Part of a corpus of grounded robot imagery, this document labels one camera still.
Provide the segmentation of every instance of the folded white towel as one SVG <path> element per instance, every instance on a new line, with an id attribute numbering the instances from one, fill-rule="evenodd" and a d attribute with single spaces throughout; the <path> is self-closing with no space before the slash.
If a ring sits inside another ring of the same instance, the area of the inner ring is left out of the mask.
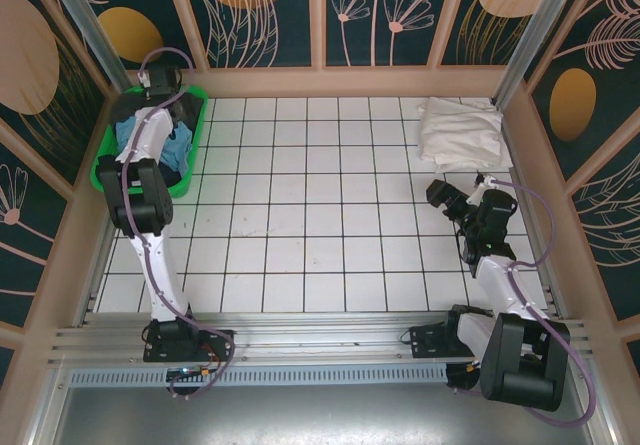
<path id="1" fill-rule="evenodd" d="M 438 98 L 428 98 L 422 108 L 420 158 L 433 162 L 436 172 L 512 166 L 500 112 Z"/>

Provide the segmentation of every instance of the blue cloth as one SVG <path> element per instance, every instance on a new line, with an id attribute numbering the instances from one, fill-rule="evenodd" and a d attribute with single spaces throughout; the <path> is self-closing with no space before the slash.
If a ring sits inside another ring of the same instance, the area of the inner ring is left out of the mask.
<path id="1" fill-rule="evenodd" d="M 131 116 L 124 122 L 116 123 L 116 140 L 118 142 L 118 152 L 122 152 L 127 146 L 133 127 L 136 124 L 136 117 Z M 167 137 L 162 147 L 160 161 L 174 172 L 180 173 L 184 177 L 189 170 L 187 157 L 191 151 L 191 140 L 193 133 L 183 123 L 178 122 L 178 126 L 173 129 L 171 135 Z"/>

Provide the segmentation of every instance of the cable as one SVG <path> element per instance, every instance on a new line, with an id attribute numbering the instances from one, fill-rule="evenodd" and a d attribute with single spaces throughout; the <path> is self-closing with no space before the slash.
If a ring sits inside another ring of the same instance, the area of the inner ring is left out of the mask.
<path id="1" fill-rule="evenodd" d="M 578 352 L 576 352 L 571 347 L 571 345 L 569 345 L 569 343 L 564 338 L 562 338 L 562 336 L 553 327 L 551 327 L 551 325 L 549 325 L 547 321 L 544 318 L 542 318 L 542 316 L 527 301 L 527 299 L 524 296 L 524 293 L 522 293 L 522 290 L 518 286 L 516 279 L 513 276 L 513 272 L 516 269 L 516 267 L 522 265 L 524 267 L 537 268 L 542 262 L 544 262 L 549 257 L 549 255 L 551 255 L 551 250 L 553 249 L 553 246 L 556 240 L 556 222 L 553 218 L 553 212 L 551 211 L 551 207 L 549 206 L 547 201 L 536 191 L 531 190 L 528 187 L 517 185 L 515 183 L 510 183 L 510 182 L 503 182 L 502 180 L 495 180 L 494 183 L 497 185 L 506 185 L 507 187 L 513 187 L 533 195 L 538 200 L 540 200 L 542 205 L 544 205 L 544 208 L 547 210 L 547 213 L 549 214 L 549 218 L 551 220 L 551 239 L 549 240 L 549 245 L 547 246 L 547 249 L 545 250 L 545 252 L 542 254 L 542 256 L 538 260 L 536 260 L 533 263 L 522 262 L 518 260 L 515 262 L 512 262 L 507 268 L 507 276 L 509 277 L 509 283 L 511 283 L 511 287 L 513 288 L 514 293 L 516 294 L 518 299 L 525 304 L 524 305 L 525 310 L 527 310 L 527 312 L 529 312 L 531 316 L 535 318 L 536 321 L 540 323 L 540 325 L 542 325 L 542 327 L 547 331 L 547 333 L 549 333 L 549 335 L 551 335 L 555 340 L 558 341 L 558 343 L 567 352 L 567 354 L 569 354 L 571 359 L 578 366 L 587 384 L 587 390 L 589 391 L 589 404 L 587 405 L 587 410 L 584 412 L 584 415 L 582 415 L 582 417 L 576 420 L 565 422 L 562 420 L 556 420 L 554 418 L 543 415 L 542 413 L 532 408 L 526 408 L 525 410 L 527 410 L 531 415 L 542 420 L 543 422 L 548 423 L 549 425 L 554 425 L 556 427 L 571 428 L 571 427 L 578 427 L 580 425 L 584 425 L 591 419 L 591 417 L 593 416 L 596 410 L 596 387 L 595 387 L 595 384 L 593 383 L 593 377 L 591 377 L 591 374 L 587 369 L 587 364 L 584 362 L 584 360 L 578 354 Z"/>
<path id="2" fill-rule="evenodd" d="M 149 52 L 147 54 L 147 56 L 144 57 L 144 60 L 142 61 L 142 65 L 140 65 L 140 70 L 138 71 L 138 73 L 141 74 L 145 70 L 145 67 L 147 66 L 147 62 L 149 61 L 149 59 L 152 56 L 156 55 L 157 53 L 161 53 L 161 52 L 174 52 L 174 53 L 177 53 L 178 55 L 180 55 L 181 57 L 183 57 L 187 61 L 187 64 L 189 65 L 189 76 L 193 77 L 194 69 L 193 69 L 193 63 L 191 62 L 191 59 L 182 50 L 179 50 L 179 49 L 174 48 L 174 47 L 160 47 L 160 48 L 157 48 L 157 49 Z M 213 385 L 222 376 L 222 374 L 227 369 L 227 367 L 229 367 L 229 364 L 231 363 L 231 360 L 233 359 L 233 356 L 235 355 L 236 346 L 235 346 L 235 343 L 233 342 L 233 339 L 229 335 L 227 335 L 226 333 L 224 333 L 224 332 L 222 332 L 220 330 L 217 330 L 217 329 L 215 329 L 213 327 L 209 327 L 207 325 L 200 324 L 196 320 L 184 315 L 183 313 L 180 313 L 164 297 L 164 293 L 160 290 L 160 287 L 158 287 L 156 279 L 153 276 L 153 270 L 151 269 L 151 251 L 150 251 L 151 244 L 140 233 L 140 230 L 138 230 L 138 226 L 136 225 L 135 219 L 133 217 L 133 211 L 131 209 L 131 200 L 129 198 L 129 184 L 128 184 L 129 165 L 131 163 L 131 159 L 133 158 L 133 156 L 136 153 L 136 149 L 137 149 L 137 146 L 138 146 L 138 141 L 140 140 L 140 136 L 142 135 L 142 131 L 143 131 L 144 127 L 149 123 L 149 119 L 156 112 L 158 112 L 159 110 L 162 110 L 163 108 L 167 107 L 168 105 L 171 105 L 173 102 L 178 100 L 182 95 L 184 95 L 186 91 L 187 91 L 186 88 L 184 88 L 182 90 L 179 90 L 178 93 L 176 93 L 172 97 L 168 98 L 167 100 L 165 100 L 161 104 L 156 105 L 155 107 L 153 107 L 149 111 L 149 113 L 147 113 L 145 115 L 145 117 L 142 119 L 142 123 L 140 124 L 140 126 L 136 130 L 135 135 L 133 136 L 133 141 L 131 142 L 131 151 L 129 152 L 129 155 L 127 155 L 127 158 L 125 159 L 124 164 L 122 165 L 121 184 L 122 184 L 122 196 L 123 196 L 123 199 L 124 199 L 124 209 L 125 209 L 125 212 L 126 212 L 126 215 L 127 215 L 127 221 L 129 222 L 129 226 L 131 227 L 133 235 L 138 240 L 140 240 L 140 242 L 142 242 L 142 246 L 143 246 L 143 250 L 144 250 L 145 268 L 147 269 L 147 275 L 149 276 L 149 283 L 151 284 L 151 287 L 153 288 L 153 291 L 155 292 L 155 294 L 158 296 L 158 298 L 160 299 L 162 304 L 165 307 L 167 307 L 167 309 L 171 313 L 173 313 L 176 317 L 184 320 L 186 323 L 188 323 L 189 325 L 191 325 L 192 327 L 194 327 L 198 331 L 200 331 L 200 330 L 206 331 L 206 332 L 208 332 L 208 333 L 210 333 L 212 335 L 216 335 L 216 336 L 218 336 L 220 338 L 223 338 L 224 340 L 227 341 L 227 343 L 229 343 L 229 346 L 230 346 L 230 348 L 229 348 L 229 357 L 227 358 L 227 361 L 224 363 L 224 365 L 222 365 L 222 367 L 220 367 L 220 369 L 218 370 L 218 373 L 216 373 L 215 376 L 209 380 L 209 383 L 207 383 L 206 385 L 203 385 L 202 387 L 198 388 L 198 390 L 196 390 L 192 394 L 190 394 L 190 395 L 179 395 L 173 388 L 173 385 L 174 385 L 176 380 L 174 379 L 169 383 L 169 390 L 171 391 L 171 394 L 172 394 L 173 398 L 181 397 L 184 400 L 189 400 L 190 398 L 196 398 L 196 397 L 202 395 L 203 393 L 205 393 L 208 390 L 210 390 L 211 387 L 213 387 Z"/>

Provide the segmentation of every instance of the green basket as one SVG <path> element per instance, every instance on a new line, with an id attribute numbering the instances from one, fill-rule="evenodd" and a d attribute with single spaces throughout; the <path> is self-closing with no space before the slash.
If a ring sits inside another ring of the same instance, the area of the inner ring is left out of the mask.
<path id="1" fill-rule="evenodd" d="M 142 87 L 133 87 L 127 90 L 125 93 L 141 93 Z M 207 108 L 207 93 L 199 87 L 191 86 L 187 89 L 187 92 L 195 95 L 198 98 L 204 99 L 204 104 L 202 105 L 202 109 L 200 110 L 200 117 L 198 118 L 198 125 L 196 126 L 196 133 L 193 137 L 193 146 L 191 147 L 191 151 L 189 152 L 189 156 L 187 157 L 187 164 L 189 165 L 189 169 L 187 173 L 182 179 L 169 187 L 169 195 L 173 198 L 183 197 L 187 191 L 189 190 L 189 184 L 191 183 L 191 176 L 193 175 L 193 167 L 196 163 L 196 156 L 198 155 L 198 144 L 200 143 L 200 136 L 202 135 L 202 129 L 204 128 L 204 115 Z M 116 136 L 113 133 L 113 127 L 111 124 L 107 127 L 104 132 L 104 136 L 102 137 L 102 142 L 100 142 L 100 148 L 98 149 L 98 154 L 96 155 L 95 160 L 93 161 L 93 166 L 91 167 L 91 183 L 93 186 L 104 192 L 104 188 L 102 187 L 102 183 L 98 180 L 96 176 L 96 167 L 98 166 L 98 159 L 103 155 L 118 155 L 118 142 L 116 141 Z M 129 189 L 129 193 L 142 193 L 142 189 L 140 187 L 132 187 Z"/>

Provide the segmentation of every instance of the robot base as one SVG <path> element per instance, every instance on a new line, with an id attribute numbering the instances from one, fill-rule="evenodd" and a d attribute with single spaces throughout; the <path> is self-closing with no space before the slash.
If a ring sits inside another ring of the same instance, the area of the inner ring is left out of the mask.
<path id="1" fill-rule="evenodd" d="M 211 351 L 226 362 L 230 345 L 224 338 L 206 330 L 194 330 L 184 320 L 171 322 L 152 320 L 148 327 L 143 360 L 147 363 L 204 362 L 212 361 Z M 221 330 L 233 339 L 233 330 Z"/>

